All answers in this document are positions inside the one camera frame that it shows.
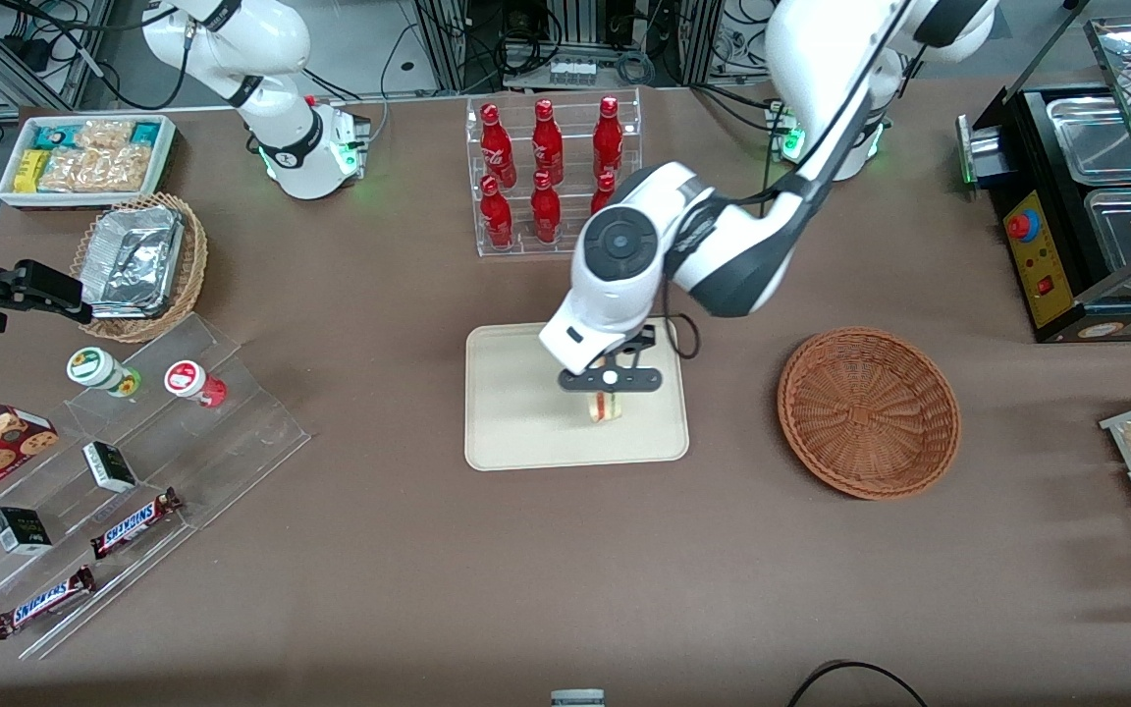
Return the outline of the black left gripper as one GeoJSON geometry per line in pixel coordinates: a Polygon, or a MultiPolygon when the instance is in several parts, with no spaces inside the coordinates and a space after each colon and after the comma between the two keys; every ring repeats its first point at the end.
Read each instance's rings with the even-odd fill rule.
{"type": "MultiPolygon", "coordinates": [[[[615,345],[597,357],[601,368],[602,391],[656,391],[663,385],[664,377],[655,367],[642,367],[640,359],[646,350],[655,348],[657,335],[655,328],[641,328],[631,339],[615,345]]],[[[593,372],[571,374],[562,370],[558,376],[558,385],[563,391],[587,393],[594,390],[593,372]]]]}

